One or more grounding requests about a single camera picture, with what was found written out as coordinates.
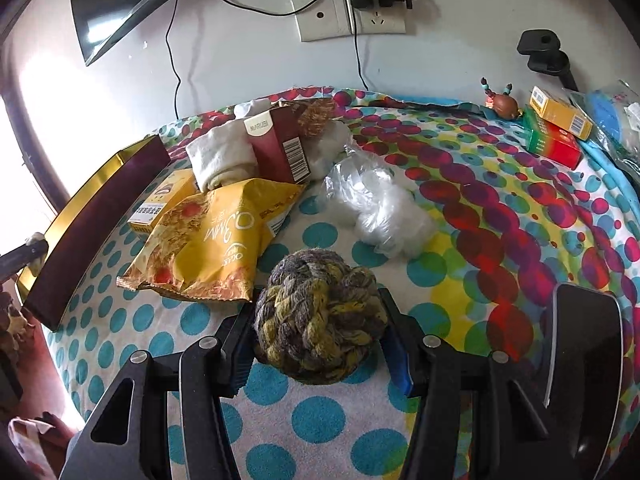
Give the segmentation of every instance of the wall socket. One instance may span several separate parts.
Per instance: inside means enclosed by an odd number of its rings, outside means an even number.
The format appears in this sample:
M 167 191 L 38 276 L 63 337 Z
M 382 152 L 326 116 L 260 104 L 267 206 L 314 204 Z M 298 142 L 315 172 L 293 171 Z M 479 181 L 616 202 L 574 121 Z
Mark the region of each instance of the wall socket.
M 294 9 L 308 4 L 308 0 L 292 0 Z M 324 40 L 351 35 L 351 20 L 347 16 L 346 0 L 319 0 L 295 15 L 300 41 Z

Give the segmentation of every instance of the yellow medicine box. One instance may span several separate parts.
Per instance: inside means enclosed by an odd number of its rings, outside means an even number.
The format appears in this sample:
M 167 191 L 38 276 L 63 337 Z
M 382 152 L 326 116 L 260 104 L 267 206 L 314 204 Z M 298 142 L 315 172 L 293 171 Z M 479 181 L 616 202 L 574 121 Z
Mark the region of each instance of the yellow medicine box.
M 584 114 L 568 101 L 537 86 L 533 87 L 530 104 L 545 121 L 571 132 L 578 139 L 587 140 L 593 124 Z
M 131 215 L 129 226 L 139 235 L 148 235 L 164 213 L 198 192 L 193 170 L 176 170 Z

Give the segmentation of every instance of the yellow and gray yarn ball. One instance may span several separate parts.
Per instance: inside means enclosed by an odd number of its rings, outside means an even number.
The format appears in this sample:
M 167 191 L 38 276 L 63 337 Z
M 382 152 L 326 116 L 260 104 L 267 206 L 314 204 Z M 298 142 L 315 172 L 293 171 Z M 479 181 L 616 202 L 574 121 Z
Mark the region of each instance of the yellow and gray yarn ball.
M 386 327 L 376 277 L 333 251 L 304 249 L 275 266 L 255 312 L 258 361 L 305 384 L 350 375 Z

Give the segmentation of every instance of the white wall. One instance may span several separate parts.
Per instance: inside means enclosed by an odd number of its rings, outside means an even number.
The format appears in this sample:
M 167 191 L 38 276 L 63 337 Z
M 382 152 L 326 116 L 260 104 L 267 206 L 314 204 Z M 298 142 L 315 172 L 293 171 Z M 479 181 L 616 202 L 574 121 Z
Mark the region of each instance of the white wall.
M 289 0 L 237 0 L 274 11 Z M 31 121 L 62 182 L 74 192 L 108 156 L 173 119 L 174 75 L 164 33 L 168 2 L 85 68 L 69 0 L 33 0 L 5 51 Z M 523 30 L 550 28 L 578 85 L 617 78 L 640 88 L 640 50 L 607 0 L 418 0 L 406 36 L 360 43 L 372 89 L 482 102 L 479 79 L 516 97 L 540 81 L 516 52 Z M 300 43 L 295 20 L 180 0 L 170 37 L 185 80 L 182 116 L 294 85 L 360 88 L 351 38 Z

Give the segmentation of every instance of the clear plastic bag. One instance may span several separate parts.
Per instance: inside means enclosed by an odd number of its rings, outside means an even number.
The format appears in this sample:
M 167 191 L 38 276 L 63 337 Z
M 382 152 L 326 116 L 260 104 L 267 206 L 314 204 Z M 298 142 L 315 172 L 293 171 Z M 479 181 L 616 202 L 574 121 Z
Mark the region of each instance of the clear plastic bag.
M 336 156 L 351 142 L 351 131 L 341 121 L 328 121 L 322 135 L 303 137 L 302 147 L 311 170 L 311 180 L 322 180 L 334 166 Z
M 324 179 L 317 202 L 335 221 L 353 226 L 358 238 L 377 253 L 415 258 L 436 232 L 436 225 L 411 193 L 393 183 L 389 169 L 356 146 Z

